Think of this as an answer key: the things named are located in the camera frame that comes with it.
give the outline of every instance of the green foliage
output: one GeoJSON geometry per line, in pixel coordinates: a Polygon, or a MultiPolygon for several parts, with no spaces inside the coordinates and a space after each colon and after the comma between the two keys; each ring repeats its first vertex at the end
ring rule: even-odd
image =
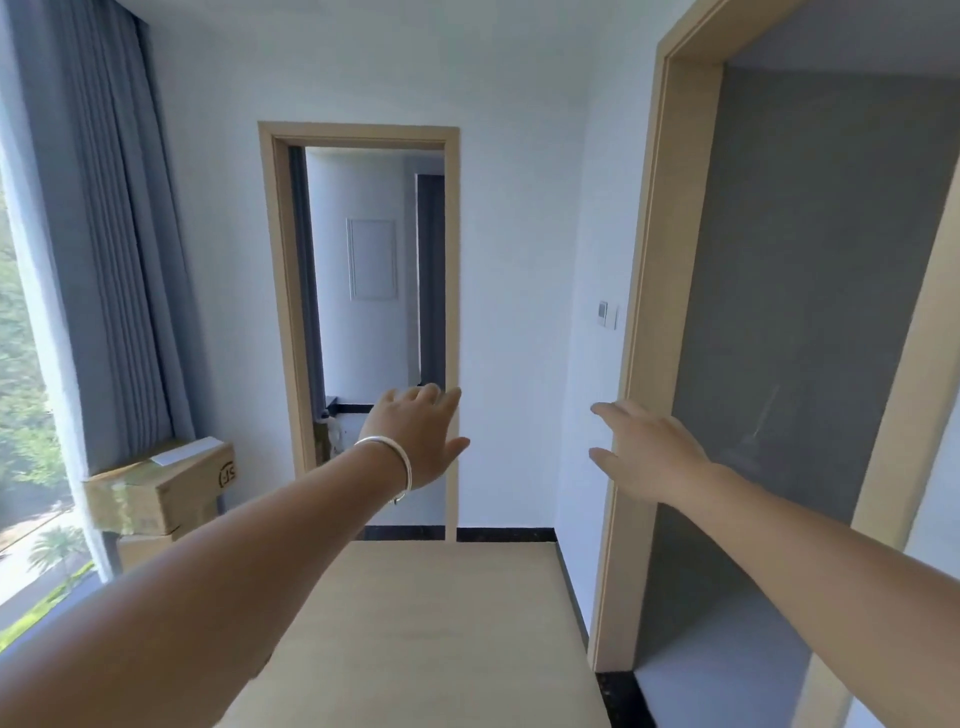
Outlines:
{"type": "Polygon", "coordinates": [[[61,564],[76,553],[85,553],[84,533],[75,525],[58,526],[46,531],[30,549],[30,568],[44,572],[61,564]]]}
{"type": "Polygon", "coordinates": [[[37,487],[69,496],[0,188],[0,491],[37,487]]]}
{"type": "Polygon", "coordinates": [[[27,614],[11,624],[7,629],[0,631],[0,652],[7,649],[7,647],[13,644],[24,632],[46,617],[51,609],[66,599],[66,596],[70,594],[69,585],[76,584],[92,569],[93,562],[91,561],[74,571],[70,574],[66,582],[60,584],[54,591],[37,602],[27,614]]]}

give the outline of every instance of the grass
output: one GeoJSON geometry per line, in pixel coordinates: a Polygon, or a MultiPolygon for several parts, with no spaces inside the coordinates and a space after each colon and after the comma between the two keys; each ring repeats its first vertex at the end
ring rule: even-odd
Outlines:
{"type": "MultiPolygon", "coordinates": [[[[93,569],[93,562],[87,562],[82,567],[74,571],[70,576],[69,583],[76,584],[93,569]]],[[[70,592],[67,590],[67,582],[60,584],[54,591],[49,593],[39,602],[37,602],[30,611],[7,629],[0,632],[0,652],[13,644],[24,632],[34,626],[37,622],[47,616],[50,610],[60,604],[70,592]]]]}

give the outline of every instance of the palm tree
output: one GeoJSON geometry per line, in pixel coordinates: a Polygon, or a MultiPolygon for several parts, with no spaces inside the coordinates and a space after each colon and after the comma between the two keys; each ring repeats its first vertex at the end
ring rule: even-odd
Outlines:
{"type": "Polygon", "coordinates": [[[30,568],[43,573],[58,564],[63,564],[66,577],[64,584],[67,589],[70,589],[72,579],[67,561],[74,554],[81,553],[89,554],[84,532],[75,525],[57,526],[36,539],[34,547],[30,549],[30,568]]]}

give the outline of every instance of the beige floor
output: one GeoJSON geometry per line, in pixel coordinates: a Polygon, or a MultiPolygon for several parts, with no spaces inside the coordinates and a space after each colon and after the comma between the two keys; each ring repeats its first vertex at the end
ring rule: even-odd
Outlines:
{"type": "Polygon", "coordinates": [[[227,728],[607,728],[552,544],[356,542],[227,728]]]}

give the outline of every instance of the silver bracelet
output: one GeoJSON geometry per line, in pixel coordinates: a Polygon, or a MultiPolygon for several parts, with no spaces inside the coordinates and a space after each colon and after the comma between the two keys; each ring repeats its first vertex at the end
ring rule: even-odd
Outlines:
{"type": "Polygon", "coordinates": [[[397,455],[399,455],[400,460],[403,461],[403,467],[407,470],[407,487],[403,489],[403,493],[394,498],[394,505],[397,505],[403,500],[404,496],[414,489],[414,467],[410,464],[410,458],[407,457],[407,451],[403,449],[399,442],[392,440],[389,437],[384,437],[383,435],[372,435],[370,437],[365,437],[362,440],[357,441],[357,445],[360,445],[360,443],[383,443],[388,448],[393,450],[397,455]]]}

